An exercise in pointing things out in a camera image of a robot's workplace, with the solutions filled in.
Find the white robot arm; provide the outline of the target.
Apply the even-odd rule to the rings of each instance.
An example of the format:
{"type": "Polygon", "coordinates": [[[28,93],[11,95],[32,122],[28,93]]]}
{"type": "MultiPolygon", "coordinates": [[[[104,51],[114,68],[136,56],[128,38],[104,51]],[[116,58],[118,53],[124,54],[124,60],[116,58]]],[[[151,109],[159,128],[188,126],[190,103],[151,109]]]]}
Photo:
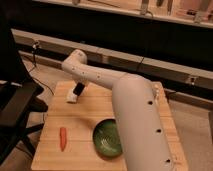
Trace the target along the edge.
{"type": "Polygon", "coordinates": [[[137,74],[93,67],[74,50],[62,69],[77,83],[92,82],[112,91],[112,108],[127,171],[174,171],[174,162],[151,81],[137,74]]]}

